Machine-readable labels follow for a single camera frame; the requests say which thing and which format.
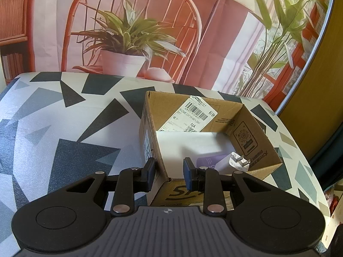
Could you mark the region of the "purple card packet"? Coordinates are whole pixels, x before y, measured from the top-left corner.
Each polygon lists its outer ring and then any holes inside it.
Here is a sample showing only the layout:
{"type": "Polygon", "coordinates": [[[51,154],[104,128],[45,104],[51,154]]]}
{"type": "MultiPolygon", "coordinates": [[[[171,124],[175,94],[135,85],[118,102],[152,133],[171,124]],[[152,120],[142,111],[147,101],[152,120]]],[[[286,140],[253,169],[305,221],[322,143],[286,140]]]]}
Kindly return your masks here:
{"type": "Polygon", "coordinates": [[[199,157],[196,161],[196,167],[200,168],[201,166],[205,166],[208,168],[215,168],[216,164],[223,160],[224,158],[228,157],[228,154],[219,154],[219,155],[209,155],[205,157],[199,157]]]}

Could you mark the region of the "brown cardboard box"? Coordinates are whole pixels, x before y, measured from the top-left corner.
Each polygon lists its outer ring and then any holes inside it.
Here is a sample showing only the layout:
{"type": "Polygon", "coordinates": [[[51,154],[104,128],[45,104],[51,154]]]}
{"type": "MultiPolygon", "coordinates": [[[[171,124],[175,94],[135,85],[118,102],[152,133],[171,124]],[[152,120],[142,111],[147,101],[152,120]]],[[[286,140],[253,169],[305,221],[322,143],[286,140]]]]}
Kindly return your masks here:
{"type": "Polygon", "coordinates": [[[247,173],[258,179],[265,179],[282,164],[262,127],[241,102],[202,97],[217,111],[203,130],[158,131],[190,96],[155,91],[145,95],[139,130],[142,154],[158,163],[152,190],[147,195],[149,205],[187,206],[203,201],[202,193],[186,188],[185,157],[196,167],[199,157],[236,152],[250,161],[247,173]]]}

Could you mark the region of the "geometric patterned tablecloth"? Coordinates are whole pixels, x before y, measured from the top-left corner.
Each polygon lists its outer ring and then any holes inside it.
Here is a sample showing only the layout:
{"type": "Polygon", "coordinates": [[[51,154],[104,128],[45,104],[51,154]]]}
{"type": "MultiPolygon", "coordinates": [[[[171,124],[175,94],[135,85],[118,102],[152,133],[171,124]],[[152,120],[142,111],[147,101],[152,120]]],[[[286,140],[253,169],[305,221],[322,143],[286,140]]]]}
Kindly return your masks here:
{"type": "Polygon", "coordinates": [[[140,164],[138,130],[146,91],[243,103],[282,160],[266,181],[330,217],[324,192],[300,148],[262,100],[101,74],[23,73],[1,91],[1,255],[19,246],[11,220],[23,205],[102,170],[140,164]]]}

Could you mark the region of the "white power adapter plug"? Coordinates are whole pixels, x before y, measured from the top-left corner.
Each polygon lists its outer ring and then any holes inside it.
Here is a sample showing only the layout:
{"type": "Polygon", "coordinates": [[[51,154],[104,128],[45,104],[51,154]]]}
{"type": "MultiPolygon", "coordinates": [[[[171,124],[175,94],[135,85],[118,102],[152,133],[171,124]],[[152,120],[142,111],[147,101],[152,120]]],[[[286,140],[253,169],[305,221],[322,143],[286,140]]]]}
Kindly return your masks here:
{"type": "Polygon", "coordinates": [[[247,172],[250,161],[246,160],[236,152],[231,152],[215,165],[215,170],[222,175],[232,174],[234,171],[247,172]]]}

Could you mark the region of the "wooden yellow panel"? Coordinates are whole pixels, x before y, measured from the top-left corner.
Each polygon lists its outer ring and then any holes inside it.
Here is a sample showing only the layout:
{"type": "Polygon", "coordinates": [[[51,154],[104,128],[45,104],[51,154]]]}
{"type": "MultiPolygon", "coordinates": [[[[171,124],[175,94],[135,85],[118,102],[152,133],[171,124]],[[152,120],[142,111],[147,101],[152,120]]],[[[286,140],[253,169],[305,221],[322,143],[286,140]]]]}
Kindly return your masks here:
{"type": "Polygon", "coordinates": [[[333,0],[316,53],[278,116],[307,159],[342,123],[342,0],[333,0]]]}

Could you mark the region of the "white shipping label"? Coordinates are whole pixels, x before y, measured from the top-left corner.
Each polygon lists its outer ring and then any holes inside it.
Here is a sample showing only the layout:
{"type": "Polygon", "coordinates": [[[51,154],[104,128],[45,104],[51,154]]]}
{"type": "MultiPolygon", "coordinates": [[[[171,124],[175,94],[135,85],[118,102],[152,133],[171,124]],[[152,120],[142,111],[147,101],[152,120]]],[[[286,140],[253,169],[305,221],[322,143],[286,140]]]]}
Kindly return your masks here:
{"type": "Polygon", "coordinates": [[[191,95],[158,131],[200,132],[216,116],[217,111],[204,99],[191,95]]]}

